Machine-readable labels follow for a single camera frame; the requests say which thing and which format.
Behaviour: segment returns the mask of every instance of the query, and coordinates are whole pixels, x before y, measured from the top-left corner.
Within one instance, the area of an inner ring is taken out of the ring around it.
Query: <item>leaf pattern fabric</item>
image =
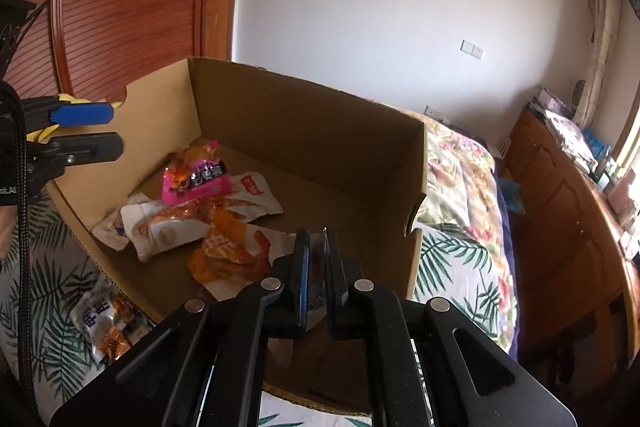
[[[18,246],[0,263],[0,347],[18,375]],[[100,368],[69,316],[100,271],[87,257],[48,198],[29,207],[33,381],[40,416],[48,423]]]
[[[371,427],[366,416],[343,416],[308,409],[271,394],[262,393],[260,427]]]
[[[500,283],[486,248],[457,225],[417,226],[422,247],[414,300],[445,297],[498,342]]]

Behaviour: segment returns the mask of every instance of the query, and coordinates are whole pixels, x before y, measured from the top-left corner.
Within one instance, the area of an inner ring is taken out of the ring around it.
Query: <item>pink snack package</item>
[[[216,158],[217,148],[218,142],[212,140],[173,153],[162,176],[162,201],[173,205],[230,193],[231,176],[222,160]]]

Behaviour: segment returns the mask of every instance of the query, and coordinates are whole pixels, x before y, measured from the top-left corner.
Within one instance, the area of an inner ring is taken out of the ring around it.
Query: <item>floral bedspread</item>
[[[494,159],[475,141],[424,115],[411,114],[427,129],[428,169],[427,197],[416,216],[416,226],[424,233],[414,298],[426,301],[439,295],[455,299],[458,308],[508,352],[514,337],[517,302],[504,251],[502,217],[492,174]],[[448,243],[438,249],[440,257],[425,256],[429,245],[424,239],[434,241],[434,233],[425,228],[442,223],[458,225],[486,249],[488,258],[460,245],[446,246]],[[490,287],[489,281],[494,278],[497,292]]]

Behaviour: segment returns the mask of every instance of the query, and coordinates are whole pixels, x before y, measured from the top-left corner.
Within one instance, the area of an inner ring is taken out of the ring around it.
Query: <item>cable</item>
[[[16,185],[18,196],[18,247],[20,250],[20,290],[18,293],[18,376],[25,407],[37,419],[38,407],[33,388],[31,368],[31,263],[29,252],[29,215],[27,208],[27,145],[26,124],[22,102],[15,89],[0,81],[0,102],[4,103],[14,121]]]
[[[27,31],[29,31],[29,28],[31,28],[33,23],[36,22],[38,15],[42,13],[42,10],[44,10],[48,4],[49,3],[47,1],[44,1],[43,3],[39,4],[31,13],[29,13],[29,16],[27,17],[27,23],[24,25],[24,28],[21,30],[20,38],[18,38],[18,42],[16,42],[15,44],[16,50],[20,46],[20,43],[22,42],[22,39],[24,38],[24,36],[27,34]]]

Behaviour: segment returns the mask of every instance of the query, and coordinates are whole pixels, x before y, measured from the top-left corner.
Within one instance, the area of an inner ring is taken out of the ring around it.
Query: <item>metal screw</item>
[[[449,308],[451,308],[451,305],[449,304],[449,301],[447,301],[447,299],[443,299],[442,297],[436,297],[434,299],[431,299],[431,308],[434,311],[444,313],[449,311]]]
[[[267,277],[267,279],[262,279],[260,286],[269,291],[277,290],[280,288],[280,279],[277,277]]]
[[[373,283],[369,279],[358,279],[353,285],[359,292],[370,292],[373,289]]]
[[[190,313],[200,313],[204,309],[204,301],[202,299],[189,299],[184,303],[184,309]]]

